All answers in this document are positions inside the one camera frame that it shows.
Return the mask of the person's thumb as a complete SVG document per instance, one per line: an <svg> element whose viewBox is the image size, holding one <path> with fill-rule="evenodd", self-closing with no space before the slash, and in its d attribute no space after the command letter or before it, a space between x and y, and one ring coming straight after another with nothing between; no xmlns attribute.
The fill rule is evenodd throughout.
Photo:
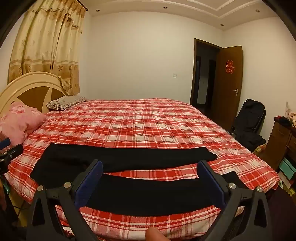
<svg viewBox="0 0 296 241"><path fill-rule="evenodd" d="M171 241L164 236L158 229L149 227L145 232L145 241Z"/></svg>

